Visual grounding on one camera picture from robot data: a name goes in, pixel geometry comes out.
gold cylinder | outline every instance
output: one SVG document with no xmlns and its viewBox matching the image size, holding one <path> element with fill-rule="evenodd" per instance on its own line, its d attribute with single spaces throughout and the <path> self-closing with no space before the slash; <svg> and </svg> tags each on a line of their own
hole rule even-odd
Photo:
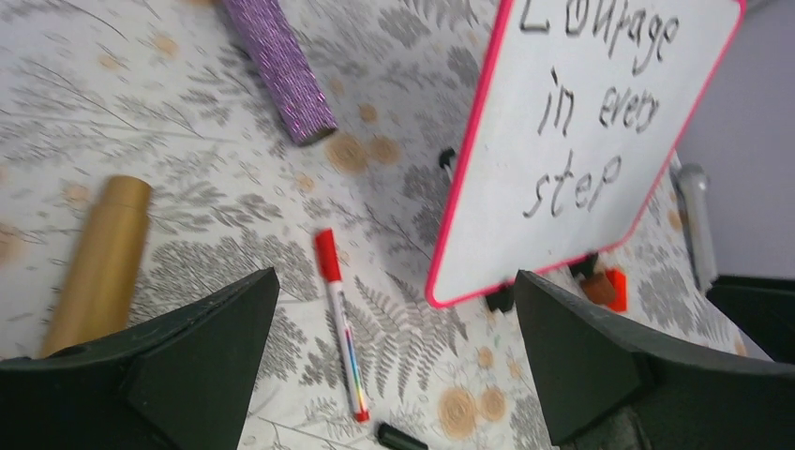
<svg viewBox="0 0 795 450">
<path fill-rule="evenodd" d="M 138 178 L 116 175 L 108 180 L 85 221 L 42 357 L 127 326 L 149 229 L 151 193 Z"/>
</svg>

floral tablecloth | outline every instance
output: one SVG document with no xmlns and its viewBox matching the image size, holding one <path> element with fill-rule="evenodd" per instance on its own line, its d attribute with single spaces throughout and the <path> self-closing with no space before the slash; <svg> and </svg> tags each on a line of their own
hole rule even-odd
<svg viewBox="0 0 795 450">
<path fill-rule="evenodd" d="M 374 420 L 435 449 L 548 448 L 515 314 L 421 291 L 496 0 L 284 0 L 340 122 L 295 148 L 212 0 L 0 1 L 0 357 L 34 356 L 103 180 L 156 189 L 132 321 L 257 267 L 282 291 L 240 448 L 369 449 L 311 234 L 332 226 Z M 628 316 L 741 352 L 697 294 L 666 179 L 606 256 Z M 550 277 L 576 291 L 565 273 Z"/>
</svg>

glitter cylinder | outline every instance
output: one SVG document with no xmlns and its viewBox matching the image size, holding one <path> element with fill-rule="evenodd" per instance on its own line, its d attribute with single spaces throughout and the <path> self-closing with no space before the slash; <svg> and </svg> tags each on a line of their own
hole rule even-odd
<svg viewBox="0 0 795 450">
<path fill-rule="evenodd" d="M 308 145 L 337 129 L 277 0 L 224 0 L 292 141 Z"/>
</svg>

whiteboard marker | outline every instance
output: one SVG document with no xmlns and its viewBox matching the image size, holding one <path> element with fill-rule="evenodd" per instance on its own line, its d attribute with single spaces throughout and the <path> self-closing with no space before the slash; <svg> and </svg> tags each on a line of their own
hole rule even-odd
<svg viewBox="0 0 795 450">
<path fill-rule="evenodd" d="M 365 386 L 362 384 L 362 374 L 356 363 L 356 352 L 353 349 L 353 332 L 345 317 L 345 292 L 342 291 L 342 274 L 339 271 L 337 248 L 334 244 L 334 234 L 331 229 L 324 230 L 315 236 L 315 245 L 318 249 L 318 258 L 321 264 L 321 275 L 328 286 L 328 295 L 331 300 L 331 312 L 339 339 L 339 352 L 342 354 L 342 363 L 345 366 L 345 375 L 348 381 L 348 394 L 351 397 L 353 418 L 356 422 L 366 422 L 370 415 L 368 403 L 365 398 Z"/>
</svg>

small whiteboard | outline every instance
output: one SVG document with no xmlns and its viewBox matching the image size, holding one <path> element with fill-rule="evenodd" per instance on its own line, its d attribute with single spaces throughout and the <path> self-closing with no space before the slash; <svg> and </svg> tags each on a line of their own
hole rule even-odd
<svg viewBox="0 0 795 450">
<path fill-rule="evenodd" d="M 429 303 L 627 238 L 744 12 L 744 0 L 502 0 Z"/>
</svg>

